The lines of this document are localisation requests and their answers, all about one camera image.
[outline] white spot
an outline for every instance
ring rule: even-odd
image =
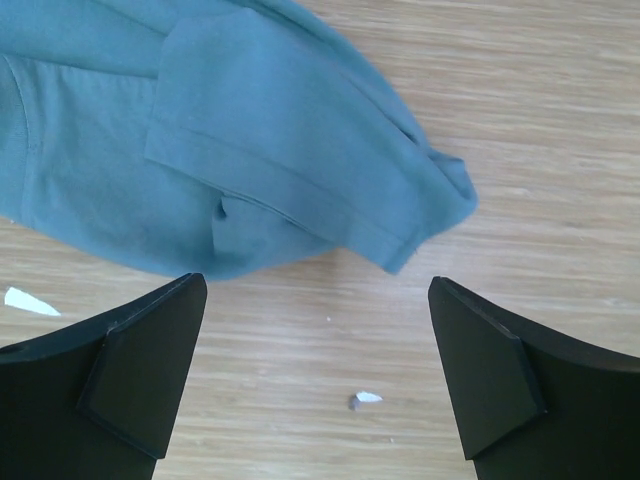
[[[50,317],[60,316],[60,312],[48,303],[38,300],[34,296],[13,287],[7,290],[7,293],[4,296],[4,304],[8,307],[39,313],[41,315],[48,315]]]
[[[361,403],[378,403],[382,401],[382,397],[380,395],[369,392],[358,392],[356,393],[356,398]]]

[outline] small debris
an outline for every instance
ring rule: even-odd
[[[349,398],[349,410],[353,410],[355,412],[360,408],[360,404],[362,403],[378,403],[381,401],[382,397],[375,393],[358,392]]]
[[[11,287],[4,296],[4,304],[8,307],[26,310],[27,312],[39,313],[50,317],[59,317],[60,312],[48,303],[38,300],[33,295]]]

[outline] blue garment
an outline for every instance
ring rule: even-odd
[[[223,279],[346,247],[389,272],[470,215],[381,74],[289,0],[0,0],[0,215]]]

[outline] blue cloth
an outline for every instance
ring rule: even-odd
[[[397,272],[476,206],[463,162],[289,0],[1,2],[0,215],[51,237],[172,276],[336,247]]]

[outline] light brown wooden floor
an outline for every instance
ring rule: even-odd
[[[481,207],[398,277],[337,252],[211,285],[165,479],[471,480],[430,326],[446,275],[581,339],[640,355],[640,3],[306,0],[389,76]],[[0,220],[0,344],[164,279]],[[385,398],[361,412],[349,395]]]

